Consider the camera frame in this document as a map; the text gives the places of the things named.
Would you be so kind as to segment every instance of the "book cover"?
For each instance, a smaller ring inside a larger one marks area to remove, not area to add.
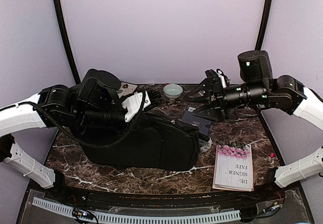
[[[217,146],[213,188],[235,191],[253,190],[250,144],[227,143]]]

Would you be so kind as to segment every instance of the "black metal frame pole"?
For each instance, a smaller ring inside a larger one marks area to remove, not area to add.
[[[67,30],[65,26],[65,21],[64,21],[64,16],[63,16],[63,11],[62,11],[62,5],[60,0],[53,0],[54,1],[54,6],[55,6],[55,11],[56,11],[56,16],[57,16],[57,22],[59,24],[59,28],[61,31],[61,37],[62,41],[64,44],[65,52],[67,59],[69,61],[69,65],[73,74],[73,78],[76,84],[81,83],[80,75],[77,71],[75,60],[73,57],[70,41],[67,35]]]
[[[264,39],[264,35],[266,33],[266,28],[267,28],[267,23],[268,23],[268,18],[269,18],[269,12],[271,10],[271,5],[272,5],[272,0],[264,0],[262,18],[261,18],[261,23],[260,23],[260,28],[259,28],[259,33],[258,33],[258,38],[257,38],[255,50],[261,50],[261,48],[262,48],[263,39]]]

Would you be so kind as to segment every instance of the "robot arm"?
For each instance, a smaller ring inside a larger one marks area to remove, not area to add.
[[[266,51],[244,52],[238,61],[245,83],[223,87],[218,73],[208,70],[207,78],[185,96],[187,101],[205,104],[195,111],[196,116],[220,122],[229,118],[230,108],[258,105],[260,109],[281,109],[323,131],[322,99],[291,76],[273,79]],[[270,170],[265,181],[283,188],[322,171],[323,147],[297,162]]]
[[[11,165],[45,189],[64,185],[63,174],[29,156],[11,134],[53,127],[38,108],[47,111],[62,126],[79,131],[127,124],[140,110],[143,93],[134,93],[121,102],[116,94],[119,88],[120,82],[114,75],[92,69],[80,85],[72,88],[56,85],[0,109],[0,162]],[[151,105],[147,92],[145,95],[143,109]]]
[[[293,115],[303,118],[323,131],[323,102],[310,89],[304,87],[306,99],[302,100]],[[323,146],[311,155],[291,163],[280,166],[275,173],[275,183],[279,187],[286,187],[298,180],[318,174],[323,171]]]

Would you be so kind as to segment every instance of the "book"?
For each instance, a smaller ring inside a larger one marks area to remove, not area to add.
[[[213,188],[253,191],[250,144],[226,143],[217,146]]]
[[[208,136],[208,132],[211,128],[211,121],[194,116],[193,112],[195,110],[194,107],[188,106],[183,114],[182,121],[197,126],[200,133]]]

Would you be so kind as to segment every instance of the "white cable tray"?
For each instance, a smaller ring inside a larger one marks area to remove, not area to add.
[[[53,213],[72,217],[73,208],[71,206],[54,203],[34,197],[32,205],[51,211]],[[100,211],[92,212],[97,217],[99,223],[125,223],[125,224],[214,224],[240,220],[240,211],[228,211],[207,215],[174,216],[174,217],[152,217],[152,216],[133,216],[116,215]]]

